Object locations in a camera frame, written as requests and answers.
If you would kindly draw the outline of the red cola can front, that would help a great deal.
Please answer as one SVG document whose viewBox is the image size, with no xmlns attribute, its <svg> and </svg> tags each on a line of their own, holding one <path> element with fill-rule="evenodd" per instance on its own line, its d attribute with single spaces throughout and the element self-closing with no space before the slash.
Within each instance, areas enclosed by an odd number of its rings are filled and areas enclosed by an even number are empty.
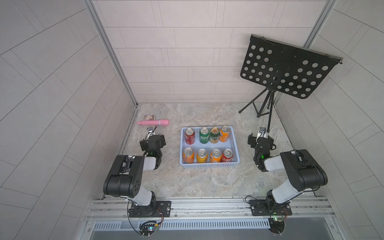
<svg viewBox="0 0 384 240">
<path fill-rule="evenodd" d="M 222 163 L 231 163 L 233 161 L 234 153 L 231 149 L 225 149 L 222 152 Z"/>
</svg>

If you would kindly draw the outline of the red cola can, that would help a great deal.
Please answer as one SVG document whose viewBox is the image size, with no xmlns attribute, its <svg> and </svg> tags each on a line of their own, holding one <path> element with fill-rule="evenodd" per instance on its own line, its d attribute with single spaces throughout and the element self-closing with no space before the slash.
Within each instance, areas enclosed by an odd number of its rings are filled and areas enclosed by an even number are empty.
<svg viewBox="0 0 384 240">
<path fill-rule="evenodd" d="M 185 142 L 188 145 L 192 145 L 195 143 L 195 131 L 192 128 L 187 128 L 185 130 Z"/>
<path fill-rule="evenodd" d="M 233 161 L 234 153 L 231 149 L 225 149 L 222 152 L 222 163 L 231 163 Z"/>
</svg>

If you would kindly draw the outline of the orange fanta can back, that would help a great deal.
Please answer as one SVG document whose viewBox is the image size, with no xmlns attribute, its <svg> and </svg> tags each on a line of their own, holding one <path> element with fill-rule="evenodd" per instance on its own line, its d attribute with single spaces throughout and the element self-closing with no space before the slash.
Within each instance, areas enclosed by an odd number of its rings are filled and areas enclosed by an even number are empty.
<svg viewBox="0 0 384 240">
<path fill-rule="evenodd" d="M 219 137 L 220 142 L 223 142 L 223 143 L 227 142 L 229 140 L 230 133 L 231 133 L 231 129 L 229 128 L 229 126 L 222 126 L 220 128 L 220 137 Z"/>
</svg>

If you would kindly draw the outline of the orange fanta can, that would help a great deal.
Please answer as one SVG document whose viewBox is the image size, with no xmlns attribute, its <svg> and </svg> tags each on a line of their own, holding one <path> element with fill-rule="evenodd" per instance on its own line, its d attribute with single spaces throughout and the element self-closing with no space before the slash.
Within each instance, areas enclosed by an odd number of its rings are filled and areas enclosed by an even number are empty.
<svg viewBox="0 0 384 240">
<path fill-rule="evenodd" d="M 229 128 L 229 126 L 222 126 L 220 128 L 220 137 L 219 137 L 220 142 L 223 142 L 223 143 L 227 142 L 229 140 L 230 133 L 231 133 L 231 129 Z"/>
<path fill-rule="evenodd" d="M 210 154 L 210 163 L 220 163 L 222 159 L 222 153 L 218 149 L 213 149 Z"/>
<path fill-rule="evenodd" d="M 195 161 L 195 152 L 191 147 L 183 150 L 183 161 L 185 164 L 193 164 Z"/>
</svg>

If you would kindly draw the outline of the dark green gold-top can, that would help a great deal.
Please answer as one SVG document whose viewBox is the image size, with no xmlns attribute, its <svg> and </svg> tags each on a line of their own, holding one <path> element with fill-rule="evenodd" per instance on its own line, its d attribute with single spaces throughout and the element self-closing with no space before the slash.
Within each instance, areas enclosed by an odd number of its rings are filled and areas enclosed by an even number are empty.
<svg viewBox="0 0 384 240">
<path fill-rule="evenodd" d="M 219 138 L 220 138 L 219 128 L 217 128 L 217 127 L 211 128 L 211 130 L 210 130 L 210 142 L 212 144 L 216 144 L 219 142 Z"/>
</svg>

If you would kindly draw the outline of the green sprite can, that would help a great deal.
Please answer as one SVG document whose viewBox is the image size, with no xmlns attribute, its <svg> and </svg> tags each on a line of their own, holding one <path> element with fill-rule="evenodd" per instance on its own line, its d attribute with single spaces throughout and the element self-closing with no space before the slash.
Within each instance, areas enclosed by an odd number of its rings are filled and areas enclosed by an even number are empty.
<svg viewBox="0 0 384 240">
<path fill-rule="evenodd" d="M 210 130 L 206 127 L 200 129 L 200 143 L 207 144 L 210 141 Z"/>
</svg>

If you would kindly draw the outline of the pink cylindrical tube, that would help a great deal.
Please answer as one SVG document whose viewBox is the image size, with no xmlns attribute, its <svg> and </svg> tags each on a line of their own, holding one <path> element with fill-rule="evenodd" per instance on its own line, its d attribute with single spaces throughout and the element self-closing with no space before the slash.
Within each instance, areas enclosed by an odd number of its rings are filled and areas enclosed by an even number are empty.
<svg viewBox="0 0 384 240">
<path fill-rule="evenodd" d="M 139 121 L 137 122 L 137 124 L 142 126 L 149 126 L 149 125 L 168 126 L 170 124 L 170 121 L 169 120 Z"/>
</svg>

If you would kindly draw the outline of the small printed card packet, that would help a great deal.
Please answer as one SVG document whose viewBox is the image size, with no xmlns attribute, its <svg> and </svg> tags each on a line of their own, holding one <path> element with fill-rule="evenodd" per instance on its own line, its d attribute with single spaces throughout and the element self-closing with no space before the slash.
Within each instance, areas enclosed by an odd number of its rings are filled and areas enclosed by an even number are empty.
<svg viewBox="0 0 384 240">
<path fill-rule="evenodd" d="M 155 115 L 144 115 L 143 121 L 154 121 L 155 117 L 156 117 Z"/>
</svg>

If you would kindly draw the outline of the orange fanta can front left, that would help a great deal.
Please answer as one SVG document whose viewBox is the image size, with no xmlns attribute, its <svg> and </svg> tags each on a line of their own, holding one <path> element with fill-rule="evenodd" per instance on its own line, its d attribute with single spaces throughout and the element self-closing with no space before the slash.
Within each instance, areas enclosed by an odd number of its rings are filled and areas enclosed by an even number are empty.
<svg viewBox="0 0 384 240">
<path fill-rule="evenodd" d="M 183 150 L 183 161 L 185 164 L 193 164 L 195 161 L 195 152 L 191 147 Z"/>
</svg>

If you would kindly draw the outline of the red cola can back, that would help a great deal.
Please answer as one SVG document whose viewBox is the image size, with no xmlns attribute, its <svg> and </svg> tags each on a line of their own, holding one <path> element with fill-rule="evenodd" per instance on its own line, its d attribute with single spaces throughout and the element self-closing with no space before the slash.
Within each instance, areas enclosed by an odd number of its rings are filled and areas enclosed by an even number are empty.
<svg viewBox="0 0 384 240">
<path fill-rule="evenodd" d="M 192 145 L 195 143 L 195 131 L 192 128 L 187 128 L 185 130 L 185 142 L 188 145 Z"/>
</svg>

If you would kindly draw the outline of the black perforated music stand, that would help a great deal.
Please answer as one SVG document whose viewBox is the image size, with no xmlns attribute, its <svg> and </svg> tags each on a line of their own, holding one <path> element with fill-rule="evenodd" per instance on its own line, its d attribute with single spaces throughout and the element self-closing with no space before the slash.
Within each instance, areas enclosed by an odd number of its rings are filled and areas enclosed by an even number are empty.
<svg viewBox="0 0 384 240">
<path fill-rule="evenodd" d="M 341 57 L 252 34 L 240 71 L 242 79 L 264 87 L 266 98 L 257 116 L 271 116 L 276 93 L 308 98 Z"/>
</svg>

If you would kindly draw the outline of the right circuit board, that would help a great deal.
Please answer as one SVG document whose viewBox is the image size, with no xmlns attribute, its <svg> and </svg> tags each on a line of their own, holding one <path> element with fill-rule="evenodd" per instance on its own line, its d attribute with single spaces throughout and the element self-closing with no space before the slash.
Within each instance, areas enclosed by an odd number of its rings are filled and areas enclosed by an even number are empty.
<svg viewBox="0 0 384 240">
<path fill-rule="evenodd" d="M 278 220 L 278 219 L 268 219 L 270 228 L 269 231 L 273 234 L 281 235 L 285 230 L 285 221 L 284 220 Z"/>
</svg>

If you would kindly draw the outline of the circuit board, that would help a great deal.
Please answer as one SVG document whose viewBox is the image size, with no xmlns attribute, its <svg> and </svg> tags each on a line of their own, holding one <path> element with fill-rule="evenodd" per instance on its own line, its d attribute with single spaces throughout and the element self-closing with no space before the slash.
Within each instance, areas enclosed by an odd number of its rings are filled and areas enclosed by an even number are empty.
<svg viewBox="0 0 384 240">
<path fill-rule="evenodd" d="M 139 233 L 142 236 L 142 238 L 144 237 L 150 238 L 153 233 L 159 230 L 159 228 L 160 228 L 160 224 L 157 223 L 156 221 L 147 221 L 140 225 Z"/>
<path fill-rule="evenodd" d="M 269 231 L 273 234 L 281 235 L 285 230 L 285 221 L 284 220 L 278 220 L 278 219 L 268 219 L 270 228 Z"/>
</svg>

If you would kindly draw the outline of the left circuit board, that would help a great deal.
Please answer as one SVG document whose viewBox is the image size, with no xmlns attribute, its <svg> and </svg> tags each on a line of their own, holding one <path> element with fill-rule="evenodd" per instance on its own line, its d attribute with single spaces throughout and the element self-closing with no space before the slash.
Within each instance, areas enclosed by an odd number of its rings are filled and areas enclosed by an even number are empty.
<svg viewBox="0 0 384 240">
<path fill-rule="evenodd" d="M 160 224 L 157 223 L 156 221 L 147 221 L 140 225 L 139 233 L 142 236 L 142 238 L 144 237 L 150 238 L 153 233 L 159 230 L 159 228 L 160 228 Z"/>
</svg>

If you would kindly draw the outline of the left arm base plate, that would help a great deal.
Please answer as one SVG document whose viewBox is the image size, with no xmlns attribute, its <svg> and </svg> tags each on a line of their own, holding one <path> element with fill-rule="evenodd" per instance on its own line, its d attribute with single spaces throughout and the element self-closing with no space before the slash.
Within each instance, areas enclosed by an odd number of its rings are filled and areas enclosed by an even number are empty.
<svg viewBox="0 0 384 240">
<path fill-rule="evenodd" d="M 151 203 L 149 206 L 136 206 L 133 204 L 128 208 L 128 215 L 130 218 L 168 218 L 171 206 L 171 201 L 156 201 L 156 203 Z"/>
</svg>

